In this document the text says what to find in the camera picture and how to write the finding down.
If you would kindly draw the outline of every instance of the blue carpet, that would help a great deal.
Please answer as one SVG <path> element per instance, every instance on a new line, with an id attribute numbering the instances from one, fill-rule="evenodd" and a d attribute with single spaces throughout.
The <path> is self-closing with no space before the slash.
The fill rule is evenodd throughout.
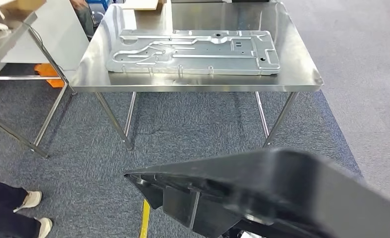
<path id="1" fill-rule="evenodd" d="M 5 69 L 26 70 L 23 65 Z M 34 140 L 59 90 L 40 81 L 0 82 L 0 118 Z M 105 97 L 124 125 L 130 93 Z M 261 93 L 272 126 L 288 93 Z M 136 238 L 142 196 L 124 171 L 257 149 L 264 142 L 254 93 L 139 93 L 127 151 L 92 94 L 65 94 L 41 147 L 42 159 L 0 130 L 0 181 L 43 191 L 28 216 L 54 220 L 49 238 Z M 360 170 L 321 92 L 300 93 L 274 146 L 332 158 Z M 148 237 L 197 237 L 160 210 L 151 213 Z"/>

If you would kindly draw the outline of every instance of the metal table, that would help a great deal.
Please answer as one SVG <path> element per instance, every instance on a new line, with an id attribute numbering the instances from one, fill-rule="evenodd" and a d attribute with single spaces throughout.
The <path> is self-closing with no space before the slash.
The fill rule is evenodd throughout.
<path id="1" fill-rule="evenodd" d="M 20 135 L 18 132 L 16 132 L 14 129 L 12 129 L 10 126 L 5 124 L 2 120 L 0 120 L 1 129 L 3 129 L 8 134 L 14 136 L 20 142 L 28 146 L 32 151 L 46 158 L 48 154 L 42 149 L 40 149 L 38 146 L 59 105 L 60 100 L 62 99 L 62 96 L 65 93 L 66 88 L 68 87 L 68 81 L 65 75 L 63 74 L 63 72 L 61 71 L 60 67 L 56 64 L 55 60 L 51 57 L 50 53 L 46 50 L 45 46 L 43 45 L 43 41 L 40 38 L 40 35 L 30 26 L 37 19 L 37 15 L 34 12 L 27 16 L 24 16 L 23 14 L 18 14 L 17 12 L 13 12 L 13 13 L 6 12 L 4 14 L 5 14 L 5 20 L 2 22 L 4 22 L 10 28 L 11 34 L 5 38 L 0 39 L 0 61 L 6 55 L 6 53 L 15 45 L 17 40 L 28 31 L 31 37 L 33 38 L 33 40 L 35 41 L 36 45 L 39 47 L 39 49 L 42 51 L 42 53 L 51 63 L 52 67 L 55 69 L 59 77 L 39 77 L 35 75 L 0 76 L 0 80 L 46 80 L 46 79 L 61 78 L 64 81 L 64 87 L 61 89 L 58 97 L 56 98 L 55 103 L 52 106 L 51 110 L 49 111 L 49 114 L 46 117 L 45 121 L 43 122 L 43 125 L 34 142 L 29 141 L 28 139 Z"/>
<path id="2" fill-rule="evenodd" d="M 281 63 L 278 75 L 123 74 L 108 72 L 105 62 L 122 29 L 153 30 L 267 30 Z M 104 111 L 125 142 L 137 92 L 249 91 L 255 92 L 259 114 L 269 144 L 299 92 L 317 91 L 323 81 L 284 5 L 269 3 L 166 3 L 162 11 L 124 10 L 113 4 L 107 10 L 85 52 L 70 86 L 77 92 L 96 94 Z M 113 115 L 103 92 L 133 92 L 125 128 Z M 272 130 L 268 130 L 258 91 L 290 92 Z"/>

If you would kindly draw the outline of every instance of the yellow tape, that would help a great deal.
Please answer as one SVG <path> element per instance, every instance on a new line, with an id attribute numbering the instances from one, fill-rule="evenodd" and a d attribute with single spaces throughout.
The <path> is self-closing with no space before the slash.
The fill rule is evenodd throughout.
<path id="1" fill-rule="evenodd" d="M 147 200 L 144 199 L 144 205 L 142 206 L 141 232 L 139 233 L 139 238 L 147 238 L 150 209 L 150 205 L 148 204 Z"/>

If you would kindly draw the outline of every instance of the blue chair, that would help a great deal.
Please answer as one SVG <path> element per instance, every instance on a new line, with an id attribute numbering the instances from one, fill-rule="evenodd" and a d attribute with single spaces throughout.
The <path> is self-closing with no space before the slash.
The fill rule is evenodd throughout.
<path id="1" fill-rule="evenodd" d="M 110 0 L 87 0 L 87 3 L 98 3 L 103 5 L 104 11 L 107 11 L 107 8 L 109 7 Z"/>

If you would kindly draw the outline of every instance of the black pants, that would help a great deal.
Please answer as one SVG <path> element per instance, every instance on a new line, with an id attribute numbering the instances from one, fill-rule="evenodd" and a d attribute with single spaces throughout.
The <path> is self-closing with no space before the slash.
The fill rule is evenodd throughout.
<path id="1" fill-rule="evenodd" d="M 0 238 L 37 238 L 40 222 L 16 214 L 13 210 L 22 205 L 27 191 L 0 183 Z"/>

